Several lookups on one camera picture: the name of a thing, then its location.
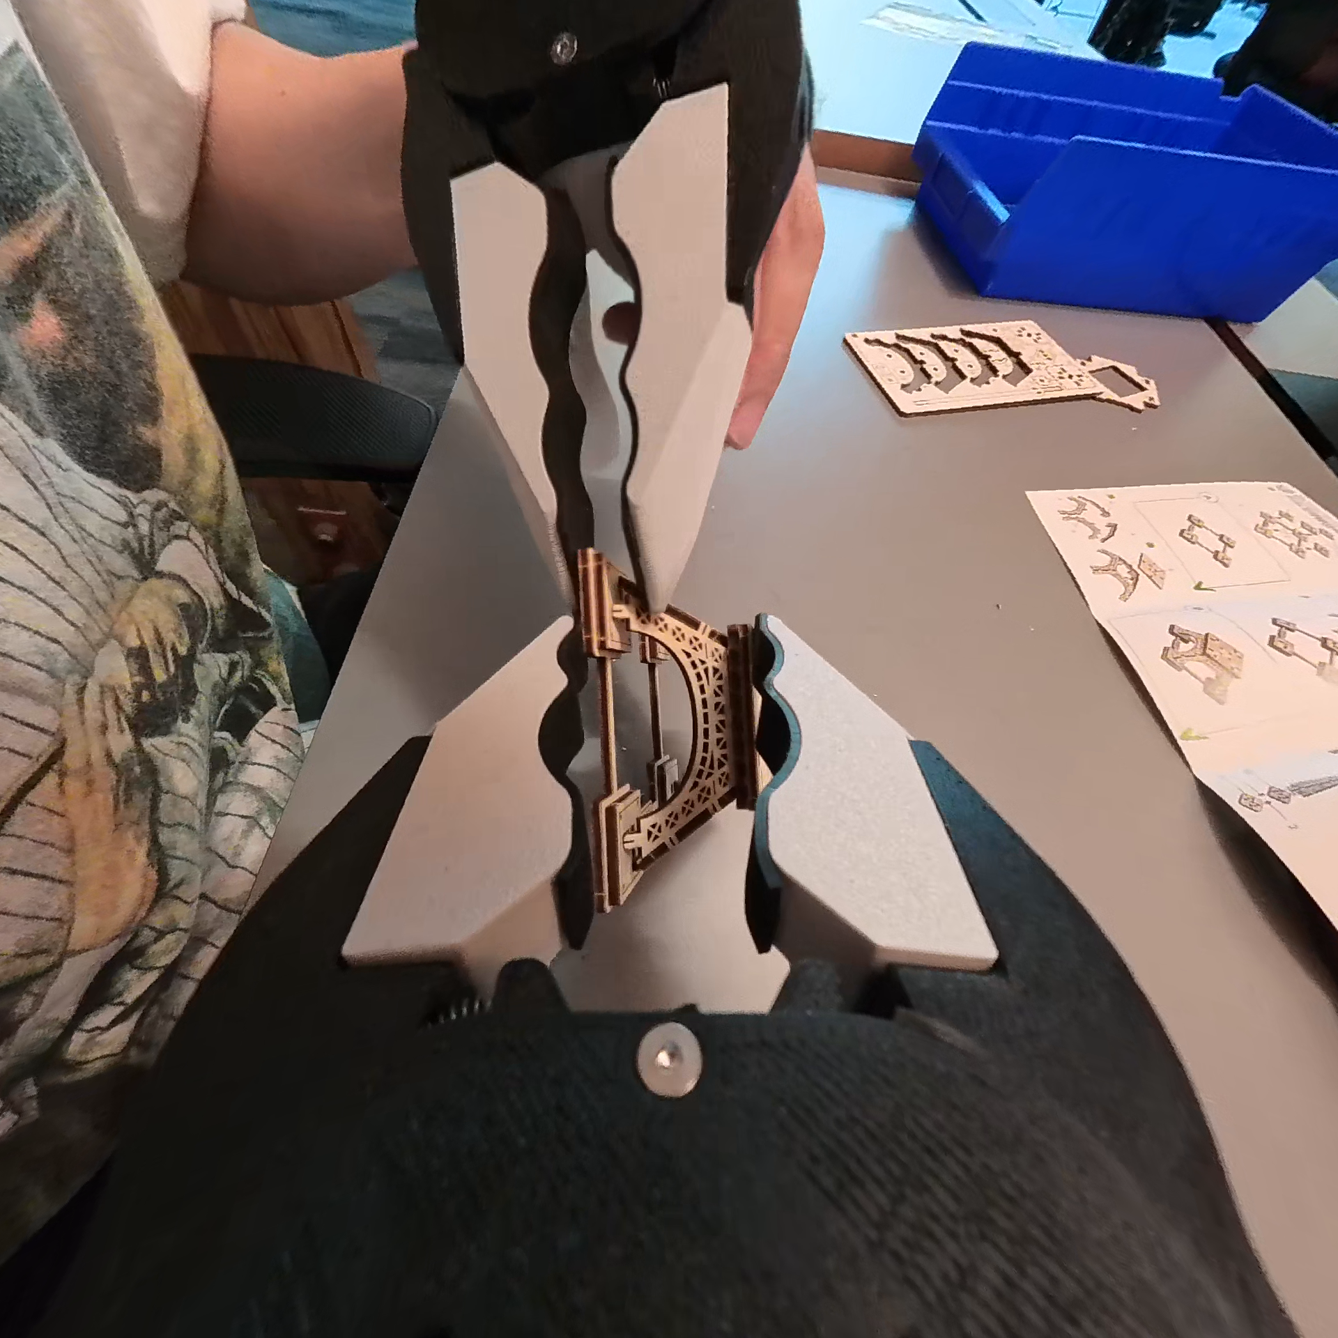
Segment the wooden tower arch model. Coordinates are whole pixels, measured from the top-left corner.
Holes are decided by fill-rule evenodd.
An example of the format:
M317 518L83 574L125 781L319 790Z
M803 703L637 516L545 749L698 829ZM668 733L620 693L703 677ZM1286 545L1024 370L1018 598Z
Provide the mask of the wooden tower arch model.
M586 612L586 642L599 661L601 723L606 728L607 794L598 805L606 870L618 884L615 902L645 870L685 843L727 808L752 813L771 779L758 752L760 695L755 629L717 629L668 607L653 614L641 588L609 566L602 606ZM652 744L649 792L617 779L614 759L614 663L636 650L647 669ZM665 747L660 668L672 665L692 709L692 749L679 763Z

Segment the person's left forearm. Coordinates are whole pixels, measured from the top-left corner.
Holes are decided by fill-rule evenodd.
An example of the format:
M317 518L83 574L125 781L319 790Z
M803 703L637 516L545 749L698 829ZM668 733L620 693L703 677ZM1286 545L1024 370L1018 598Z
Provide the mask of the person's left forearm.
M320 58L242 23L214 31L185 281L297 308L416 266L402 183L413 50Z

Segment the grey table with wooden edge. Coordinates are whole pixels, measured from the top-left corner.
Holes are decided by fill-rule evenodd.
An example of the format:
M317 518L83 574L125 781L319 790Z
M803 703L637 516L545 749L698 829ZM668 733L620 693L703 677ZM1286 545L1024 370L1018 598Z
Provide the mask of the grey table with wooden edge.
M803 2L819 169L916 182L913 150L964 45L1096 59L1080 23L1042 3Z

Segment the person's blue jeans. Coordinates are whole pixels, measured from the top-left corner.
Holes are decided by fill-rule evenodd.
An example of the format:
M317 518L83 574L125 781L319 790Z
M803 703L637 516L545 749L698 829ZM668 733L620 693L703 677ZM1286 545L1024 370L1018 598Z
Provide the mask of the person's blue jeans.
M262 571L297 720L301 727L316 725L346 653L346 583L295 586L269 566Z

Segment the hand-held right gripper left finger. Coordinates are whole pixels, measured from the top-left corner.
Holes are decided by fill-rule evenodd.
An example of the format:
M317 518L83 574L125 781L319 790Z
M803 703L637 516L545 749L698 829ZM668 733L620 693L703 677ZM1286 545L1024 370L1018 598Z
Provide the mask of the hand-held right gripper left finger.
M566 614L437 723L344 962L550 964L586 942L591 837L571 776L586 682Z

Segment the blue plastic bin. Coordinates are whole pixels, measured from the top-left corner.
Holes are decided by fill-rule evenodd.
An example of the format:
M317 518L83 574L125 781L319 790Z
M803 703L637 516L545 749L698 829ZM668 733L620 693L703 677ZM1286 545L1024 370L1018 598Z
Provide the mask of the blue plastic bin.
M983 297L1255 324L1337 255L1335 128L1260 88L974 42L913 160Z

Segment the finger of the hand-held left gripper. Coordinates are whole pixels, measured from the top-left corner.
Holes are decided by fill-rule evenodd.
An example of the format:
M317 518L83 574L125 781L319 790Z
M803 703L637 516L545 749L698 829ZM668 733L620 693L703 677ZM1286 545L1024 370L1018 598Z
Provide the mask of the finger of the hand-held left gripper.
M594 542L580 470L588 411L572 368L586 239L566 193L500 163L454 179L451 196L462 367L529 531L574 607L578 553Z
M728 129L725 83L677 97L609 185L641 306L623 371L625 532L653 612L674 601L698 540L751 352L744 308L727 295Z

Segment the printed white T-shirt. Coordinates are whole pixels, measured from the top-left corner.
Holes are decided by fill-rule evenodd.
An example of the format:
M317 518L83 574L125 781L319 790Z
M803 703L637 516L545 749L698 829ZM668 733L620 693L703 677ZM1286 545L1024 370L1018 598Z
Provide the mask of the printed white T-shirt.
M305 759L160 289L244 3L3 3L2 1251L109 1162Z

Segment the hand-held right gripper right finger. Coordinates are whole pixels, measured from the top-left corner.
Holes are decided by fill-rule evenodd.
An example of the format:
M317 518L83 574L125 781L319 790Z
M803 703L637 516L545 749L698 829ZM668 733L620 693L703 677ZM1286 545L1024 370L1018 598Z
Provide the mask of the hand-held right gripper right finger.
M999 961L910 735L781 618L751 636L757 704L747 929L840 974Z

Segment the grey desk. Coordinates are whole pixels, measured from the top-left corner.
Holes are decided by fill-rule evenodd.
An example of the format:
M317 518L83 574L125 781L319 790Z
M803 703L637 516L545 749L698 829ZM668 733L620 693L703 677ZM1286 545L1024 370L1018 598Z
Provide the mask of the grey desk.
M1160 410L1063 405L902 421L843 344L988 314L908 183L822 172L827 241L789 373L730 453L676 604L778 614L926 739L1055 870L1177 1047L1273 1284L1335 1335L1335 978L1310 903L1206 806L1091 618L1028 491L1335 480L1209 325L1004 305L1080 357L1134 365ZM402 744L564 609L461 373L257 888ZM743 921L744 821L723 816L563 962L582 1001L754 1009L782 964Z

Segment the wooden laser-cut parts sheet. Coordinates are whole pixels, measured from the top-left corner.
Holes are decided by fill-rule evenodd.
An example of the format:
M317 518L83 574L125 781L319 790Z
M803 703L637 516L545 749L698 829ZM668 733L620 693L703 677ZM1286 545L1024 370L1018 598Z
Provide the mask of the wooden laser-cut parts sheet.
M1154 379L1074 357L1034 320L852 332L845 346L907 419L1071 403L1160 408Z

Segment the wooden square base frame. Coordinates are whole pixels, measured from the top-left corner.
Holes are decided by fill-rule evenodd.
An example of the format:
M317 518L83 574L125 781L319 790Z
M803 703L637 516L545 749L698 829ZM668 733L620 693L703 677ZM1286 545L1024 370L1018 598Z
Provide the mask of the wooden square base frame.
M642 819L660 808L676 792L679 765L665 749L665 728L660 693L660 665L668 661L661 645L634 628L641 617L637 601L629 614L618 614L617 601L625 593L625 577L594 548L583 548L577 556L580 594L580 636L583 650L596 666L599 754L602 794L591 805L591 857L594 862L594 907L601 915L626 903L628 895L644 875L649 856L637 854L625 838L641 830ZM650 797L618 779L615 719L614 719L614 663L637 650L647 669L649 728L653 751L647 766Z

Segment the paper instruction sheet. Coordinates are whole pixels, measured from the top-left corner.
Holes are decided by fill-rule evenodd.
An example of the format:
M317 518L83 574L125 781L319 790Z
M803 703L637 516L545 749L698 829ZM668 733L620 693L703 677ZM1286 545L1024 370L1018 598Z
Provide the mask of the paper instruction sheet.
M1337 924L1337 521L1279 481L1031 491L1197 779Z

